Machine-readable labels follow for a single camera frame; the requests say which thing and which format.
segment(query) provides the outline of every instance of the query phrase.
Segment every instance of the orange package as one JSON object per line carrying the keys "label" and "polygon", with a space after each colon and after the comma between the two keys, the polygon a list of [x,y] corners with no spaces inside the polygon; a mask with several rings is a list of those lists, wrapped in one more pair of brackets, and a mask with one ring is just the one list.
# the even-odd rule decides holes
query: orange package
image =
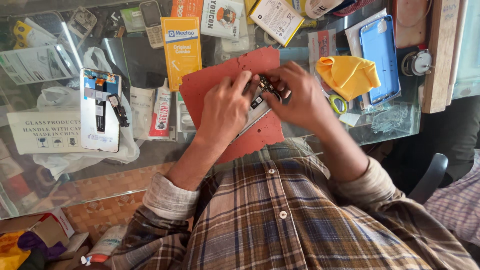
{"label": "orange package", "polygon": [[170,17],[202,17],[203,0],[173,0]]}

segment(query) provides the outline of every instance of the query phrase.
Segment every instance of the chair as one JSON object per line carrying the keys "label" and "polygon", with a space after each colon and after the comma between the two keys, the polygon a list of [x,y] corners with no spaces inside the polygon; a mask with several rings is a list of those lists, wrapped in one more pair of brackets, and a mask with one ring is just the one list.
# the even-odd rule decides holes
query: chair
{"label": "chair", "polygon": [[407,198],[413,199],[420,204],[427,202],[442,182],[447,165],[448,158],[443,154],[436,153],[430,162],[427,172],[408,194]]}

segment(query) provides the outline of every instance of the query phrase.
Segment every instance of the man's left hand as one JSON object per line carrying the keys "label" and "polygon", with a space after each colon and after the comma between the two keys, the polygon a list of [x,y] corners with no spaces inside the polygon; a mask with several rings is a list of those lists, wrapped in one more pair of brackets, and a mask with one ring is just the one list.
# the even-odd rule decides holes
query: man's left hand
{"label": "man's left hand", "polygon": [[[250,79],[249,88],[243,92]],[[195,139],[224,150],[247,123],[248,108],[259,83],[260,77],[252,77],[250,71],[240,73],[233,84],[230,77],[224,77],[205,95],[202,122]]]}

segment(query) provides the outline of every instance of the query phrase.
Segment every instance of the blue phone frame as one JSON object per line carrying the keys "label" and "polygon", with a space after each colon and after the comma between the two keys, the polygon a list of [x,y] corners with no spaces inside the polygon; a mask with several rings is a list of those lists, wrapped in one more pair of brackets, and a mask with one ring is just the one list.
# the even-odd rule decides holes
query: blue phone frame
{"label": "blue phone frame", "polygon": [[[385,21],[387,29],[379,33],[378,25]],[[363,57],[375,62],[380,87],[369,91],[370,103],[378,105],[400,94],[398,69],[396,62],[395,34],[392,16],[387,15],[359,30],[360,46]]]}

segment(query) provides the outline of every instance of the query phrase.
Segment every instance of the plaid shirt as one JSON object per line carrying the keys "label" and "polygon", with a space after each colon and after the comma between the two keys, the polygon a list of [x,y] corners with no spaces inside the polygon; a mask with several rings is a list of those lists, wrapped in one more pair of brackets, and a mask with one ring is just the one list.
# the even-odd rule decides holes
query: plaid shirt
{"label": "plaid shirt", "polygon": [[156,174],[113,269],[478,269],[374,159],[334,184],[305,144],[287,140],[221,167],[195,192]]}
{"label": "plaid shirt", "polygon": [[470,172],[435,190],[425,208],[459,238],[480,245],[480,149],[475,149]]}

